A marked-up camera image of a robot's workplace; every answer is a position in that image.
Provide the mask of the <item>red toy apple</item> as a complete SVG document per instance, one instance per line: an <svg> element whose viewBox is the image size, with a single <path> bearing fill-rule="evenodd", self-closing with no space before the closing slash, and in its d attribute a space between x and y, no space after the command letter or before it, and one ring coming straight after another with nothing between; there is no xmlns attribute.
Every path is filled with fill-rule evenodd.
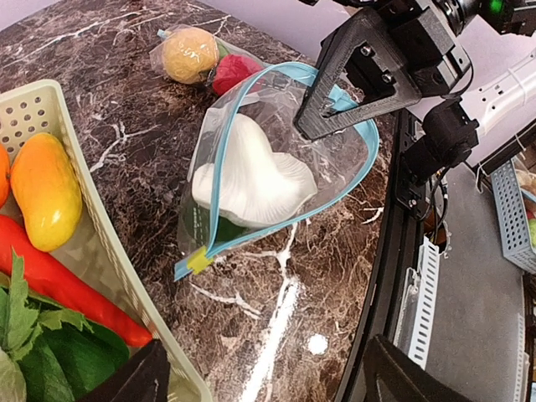
<svg viewBox="0 0 536 402"><path fill-rule="evenodd" d="M251 57L239 54L227 54L219 62L212 87L217 95L223 95L242 80L260 72L264 67Z"/></svg>

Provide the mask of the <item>beige perforated plastic basket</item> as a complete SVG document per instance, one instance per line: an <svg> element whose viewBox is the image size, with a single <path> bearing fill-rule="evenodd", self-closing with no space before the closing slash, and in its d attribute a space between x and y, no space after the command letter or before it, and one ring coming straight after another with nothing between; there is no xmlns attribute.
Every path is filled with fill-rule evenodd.
<svg viewBox="0 0 536 402"><path fill-rule="evenodd" d="M210 401L208 386L179 347L145 290L106 213L80 148L64 94L38 80L1 95L1 143L14 159L23 144L49 132L63 144L80 183L83 212L70 240L53 257L162 341L171 365L168 400Z"/></svg>

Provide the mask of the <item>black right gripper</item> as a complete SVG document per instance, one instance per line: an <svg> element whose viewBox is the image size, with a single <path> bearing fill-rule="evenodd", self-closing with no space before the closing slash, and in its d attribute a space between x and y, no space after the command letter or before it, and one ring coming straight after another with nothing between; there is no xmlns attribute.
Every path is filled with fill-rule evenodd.
<svg viewBox="0 0 536 402"><path fill-rule="evenodd" d="M376 10L359 10L321 42L317 78L295 116L296 129L316 141L411 106L421 94L458 97L453 89L472 67L458 36L472 20L472 1L379 1ZM335 111L327 98L341 74L364 99Z"/></svg>

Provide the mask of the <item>white toy garlic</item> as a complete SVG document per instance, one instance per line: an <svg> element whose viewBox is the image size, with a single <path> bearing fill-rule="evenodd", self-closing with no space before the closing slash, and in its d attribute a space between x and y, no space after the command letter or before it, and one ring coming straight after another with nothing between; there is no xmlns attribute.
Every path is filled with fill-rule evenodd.
<svg viewBox="0 0 536 402"><path fill-rule="evenodd" d="M286 221L317 194L311 169L286 152L273 152L260 125L237 114L230 129L219 185L219 215L260 229Z"/></svg>

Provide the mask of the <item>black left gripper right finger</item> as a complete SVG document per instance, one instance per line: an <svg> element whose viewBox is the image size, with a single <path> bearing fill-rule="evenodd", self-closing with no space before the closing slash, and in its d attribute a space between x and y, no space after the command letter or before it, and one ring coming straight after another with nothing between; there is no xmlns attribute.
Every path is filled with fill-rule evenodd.
<svg viewBox="0 0 536 402"><path fill-rule="evenodd" d="M470 401L429 375L381 334L367 342L363 368L367 401Z"/></svg>

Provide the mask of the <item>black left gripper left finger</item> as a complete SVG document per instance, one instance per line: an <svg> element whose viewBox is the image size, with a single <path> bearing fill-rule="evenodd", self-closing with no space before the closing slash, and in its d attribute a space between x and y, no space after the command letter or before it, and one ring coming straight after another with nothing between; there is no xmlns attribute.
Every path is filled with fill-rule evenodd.
<svg viewBox="0 0 536 402"><path fill-rule="evenodd" d="M153 339L107 381L79 401L165 402L168 400L169 377L167 352L160 340Z"/></svg>

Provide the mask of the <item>clear zip bag blue zipper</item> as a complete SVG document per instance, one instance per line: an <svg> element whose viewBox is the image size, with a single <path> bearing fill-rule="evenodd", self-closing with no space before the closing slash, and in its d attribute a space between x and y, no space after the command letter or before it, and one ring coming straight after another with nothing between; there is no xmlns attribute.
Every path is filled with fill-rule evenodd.
<svg viewBox="0 0 536 402"><path fill-rule="evenodd" d="M265 65L253 54L212 33L188 25L160 29L161 43L150 51L152 70L183 85L209 85L219 96Z"/></svg>

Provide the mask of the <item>yellow peach toy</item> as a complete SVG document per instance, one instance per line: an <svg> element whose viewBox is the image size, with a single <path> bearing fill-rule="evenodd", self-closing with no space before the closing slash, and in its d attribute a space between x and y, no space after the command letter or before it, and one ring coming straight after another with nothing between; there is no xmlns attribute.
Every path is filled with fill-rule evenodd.
<svg viewBox="0 0 536 402"><path fill-rule="evenodd" d="M191 85L204 80L219 62L214 36L201 28L181 28L162 43L162 65L173 80Z"/></svg>

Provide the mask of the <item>spare clear zip bag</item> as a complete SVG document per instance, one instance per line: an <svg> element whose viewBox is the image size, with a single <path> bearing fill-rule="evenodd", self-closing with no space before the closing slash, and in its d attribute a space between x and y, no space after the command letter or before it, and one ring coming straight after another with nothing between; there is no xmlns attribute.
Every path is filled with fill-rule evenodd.
<svg viewBox="0 0 536 402"><path fill-rule="evenodd" d="M179 210L184 257L174 277L198 274L227 250L308 219L356 188L374 165L371 120L311 141L293 124L317 71L274 64L206 111Z"/></svg>

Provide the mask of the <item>dark green toy vegetable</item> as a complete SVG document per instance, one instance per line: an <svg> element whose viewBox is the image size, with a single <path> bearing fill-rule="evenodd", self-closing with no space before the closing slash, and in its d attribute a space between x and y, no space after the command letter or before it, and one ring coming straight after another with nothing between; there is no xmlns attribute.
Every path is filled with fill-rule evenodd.
<svg viewBox="0 0 536 402"><path fill-rule="evenodd" d="M234 240L247 231L248 229L246 227L238 226L224 217L219 217L215 242L223 243Z"/></svg>

